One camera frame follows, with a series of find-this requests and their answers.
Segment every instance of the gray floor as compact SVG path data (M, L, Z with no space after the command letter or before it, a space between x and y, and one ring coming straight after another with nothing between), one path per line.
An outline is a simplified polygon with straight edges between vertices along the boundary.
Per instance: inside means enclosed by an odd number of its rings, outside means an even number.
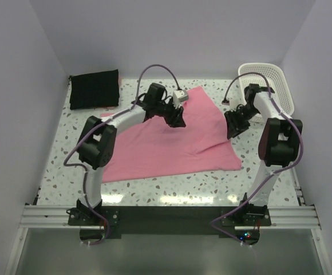
M265 230L253 249L215 236L125 235L88 248L78 230L30 230L17 274L315 274L310 230Z

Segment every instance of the gray wall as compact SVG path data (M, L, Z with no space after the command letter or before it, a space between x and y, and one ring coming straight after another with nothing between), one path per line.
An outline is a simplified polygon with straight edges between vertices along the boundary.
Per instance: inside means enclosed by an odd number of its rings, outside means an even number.
M0 274L37 191L65 82L30 3L0 0Z
M314 202L332 260L332 0L317 0L283 62L303 120L305 153L298 176Z
M70 74L152 63L181 77L231 77L280 63L315 0L30 0ZM147 76L168 75L150 70Z

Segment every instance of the terrazzo table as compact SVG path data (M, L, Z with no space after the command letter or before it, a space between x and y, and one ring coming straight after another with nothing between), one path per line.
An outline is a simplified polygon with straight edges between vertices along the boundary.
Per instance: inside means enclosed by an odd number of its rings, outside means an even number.
M152 82L161 83L168 92L175 88L173 80L142 80L140 94L148 90ZM202 86L216 106L222 105L224 92L230 80L179 80L182 88ZM119 111L134 99L137 80L124 79L120 88ZM239 87L233 86L229 97L238 96ZM75 205L81 195L84 172L80 168L67 168L63 161L76 145L82 128L91 115L100 116L106 109L69 109L70 87L62 110L58 130L45 168L38 193L37 205ZM104 183L101 196L104 205L119 206L235 206L249 189L259 168L258 143L263 125L252 123L245 133L232 140L237 156L242 160L239 171L206 171L185 175L162 176L157 178L125 180ZM75 154L71 162L78 160ZM270 195L269 206L297 206L298 185L294 170L283 172Z

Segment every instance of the speckled tabletop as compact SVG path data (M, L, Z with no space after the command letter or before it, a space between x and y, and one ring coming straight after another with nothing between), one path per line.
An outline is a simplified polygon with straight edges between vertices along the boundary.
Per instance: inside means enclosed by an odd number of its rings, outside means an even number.
M175 87L173 80L142 80L140 93L146 92L152 82L163 84L169 92ZM182 88L202 86L221 111L228 106L221 101L230 80L179 80ZM125 79L120 88L121 110L134 99L137 80ZM229 97L238 96L236 83ZM76 145L78 137L91 116L100 116L106 109L71 111L69 92L62 110L59 127L52 146L44 178L39 191L38 205L75 205L81 196L83 171L80 168L63 166L66 154ZM103 204L122 206L162 205L238 205L243 194L254 181L259 168L258 143L263 125L252 123L248 131L232 140L232 146L242 160L240 171L207 171L158 178L125 180L104 183L101 186ZM74 155L71 162L78 160ZM270 206L297 206L297 185L293 171L283 172L270 195Z

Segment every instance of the white laundry basket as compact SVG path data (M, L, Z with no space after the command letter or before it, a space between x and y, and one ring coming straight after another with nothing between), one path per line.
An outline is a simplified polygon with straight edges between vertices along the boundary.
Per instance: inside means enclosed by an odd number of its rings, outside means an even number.
M245 63L239 68L239 75L250 72L261 73L268 79L270 87L272 87L276 95L278 95L276 101L282 106L283 110L291 116L294 112L294 105L286 78L281 68L269 63ZM257 74L242 76L239 81L243 104L246 104L244 95L244 88L246 86L249 84L259 84L260 86L266 87L263 78ZM254 116L251 121L264 122L260 114Z

